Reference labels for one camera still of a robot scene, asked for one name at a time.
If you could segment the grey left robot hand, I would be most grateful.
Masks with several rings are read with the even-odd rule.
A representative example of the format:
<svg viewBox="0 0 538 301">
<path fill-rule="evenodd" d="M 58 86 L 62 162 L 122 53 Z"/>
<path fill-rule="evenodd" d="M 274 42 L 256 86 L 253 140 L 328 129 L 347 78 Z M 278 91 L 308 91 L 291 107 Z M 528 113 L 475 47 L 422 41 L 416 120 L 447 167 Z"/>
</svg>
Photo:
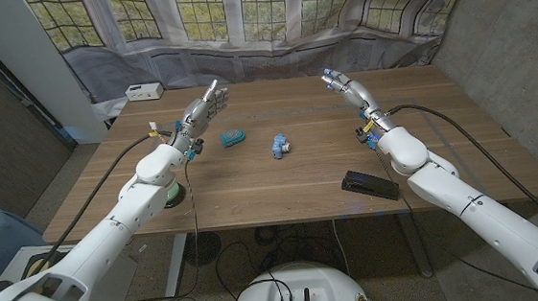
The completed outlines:
<svg viewBox="0 0 538 301">
<path fill-rule="evenodd" d="M 218 81 L 213 80 L 205 94 L 186 107 L 180 126 L 168 143 L 181 152 L 190 149 L 195 140 L 207 130 L 209 122 L 216 114 L 227 107 L 228 98 L 227 89 L 219 88 Z"/>
</svg>

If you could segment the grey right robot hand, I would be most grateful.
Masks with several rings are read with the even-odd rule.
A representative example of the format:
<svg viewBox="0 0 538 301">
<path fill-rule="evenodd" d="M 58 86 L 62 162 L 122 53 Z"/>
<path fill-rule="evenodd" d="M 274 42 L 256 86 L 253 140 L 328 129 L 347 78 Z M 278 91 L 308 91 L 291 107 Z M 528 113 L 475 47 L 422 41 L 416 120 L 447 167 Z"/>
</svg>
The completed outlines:
<svg viewBox="0 0 538 301">
<path fill-rule="evenodd" d="M 360 82 L 352 80 L 337 70 L 328 68 L 324 69 L 324 75 L 321 79 L 326 82 L 330 90 L 339 93 L 366 120 L 374 123 L 369 129 L 373 134 L 382 137 L 395 128 L 395 124 L 381 110 L 376 99 Z"/>
</svg>

